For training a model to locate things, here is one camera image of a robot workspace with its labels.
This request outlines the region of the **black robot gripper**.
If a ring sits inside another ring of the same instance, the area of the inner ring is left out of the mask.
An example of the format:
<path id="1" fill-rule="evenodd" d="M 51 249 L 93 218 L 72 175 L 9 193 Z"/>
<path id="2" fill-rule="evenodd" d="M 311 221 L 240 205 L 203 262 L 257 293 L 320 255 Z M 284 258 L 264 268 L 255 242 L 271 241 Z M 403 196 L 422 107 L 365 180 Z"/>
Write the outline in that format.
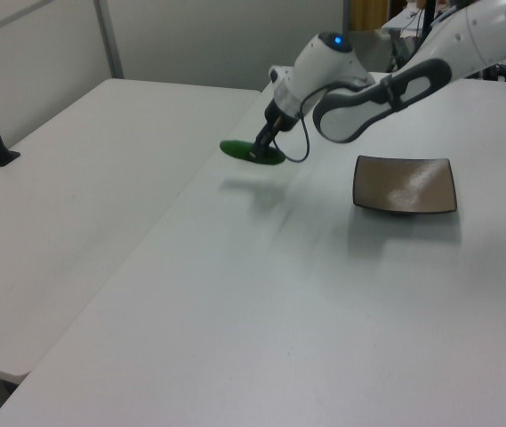
<path id="1" fill-rule="evenodd" d="M 297 116 L 289 116 L 271 100 L 264 110 L 266 124 L 256 136 L 253 146 L 247 154 L 248 159 L 271 159 L 274 155 L 273 148 L 270 147 L 272 133 L 289 132 L 298 123 Z"/>

